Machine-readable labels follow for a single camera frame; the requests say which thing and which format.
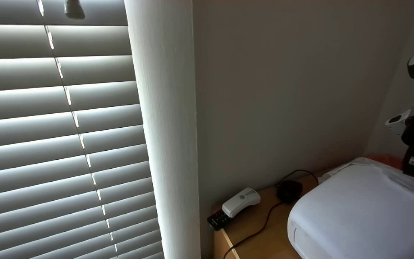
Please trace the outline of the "white plastic bin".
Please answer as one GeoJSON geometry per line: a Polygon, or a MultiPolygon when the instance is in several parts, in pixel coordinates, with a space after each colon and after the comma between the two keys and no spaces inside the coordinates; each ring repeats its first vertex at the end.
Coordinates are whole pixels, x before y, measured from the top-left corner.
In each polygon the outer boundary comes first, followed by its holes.
{"type": "Polygon", "coordinates": [[[288,237],[302,259],[414,259],[414,177],[350,161],[297,201],[288,237]]]}

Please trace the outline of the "white handheld remote device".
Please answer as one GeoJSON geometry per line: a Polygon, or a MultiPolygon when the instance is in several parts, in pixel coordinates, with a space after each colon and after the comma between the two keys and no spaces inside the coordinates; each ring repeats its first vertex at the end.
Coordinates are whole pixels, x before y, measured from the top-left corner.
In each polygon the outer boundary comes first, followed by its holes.
{"type": "Polygon", "coordinates": [[[246,187],[232,198],[223,203],[222,210],[231,217],[236,217],[242,210],[249,206],[256,206],[261,203],[261,194],[252,188],[246,187]]]}

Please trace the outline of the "small black flat device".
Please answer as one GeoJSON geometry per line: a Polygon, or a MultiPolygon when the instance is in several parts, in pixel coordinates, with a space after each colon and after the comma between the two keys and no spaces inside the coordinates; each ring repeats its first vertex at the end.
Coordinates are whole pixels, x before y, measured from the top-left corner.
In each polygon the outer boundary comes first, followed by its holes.
{"type": "Polygon", "coordinates": [[[231,221],[231,217],[223,211],[216,211],[208,218],[208,221],[215,230],[221,230],[231,221]]]}

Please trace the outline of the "round black puck device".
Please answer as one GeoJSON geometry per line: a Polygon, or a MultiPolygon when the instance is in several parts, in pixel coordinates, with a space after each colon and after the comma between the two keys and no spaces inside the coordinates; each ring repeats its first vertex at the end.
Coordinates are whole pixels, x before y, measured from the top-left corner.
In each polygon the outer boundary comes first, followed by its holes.
{"type": "Polygon", "coordinates": [[[300,181],[288,180],[279,184],[278,198],[282,203],[292,203],[301,197],[304,185],[300,181]]]}

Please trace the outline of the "white window blinds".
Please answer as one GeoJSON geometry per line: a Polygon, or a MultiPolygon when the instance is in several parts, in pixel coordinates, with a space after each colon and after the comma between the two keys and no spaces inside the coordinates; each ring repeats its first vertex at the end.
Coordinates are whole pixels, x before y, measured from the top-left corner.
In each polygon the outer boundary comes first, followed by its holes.
{"type": "Polygon", "coordinates": [[[164,259],[124,0],[0,0],[0,259],[164,259]]]}

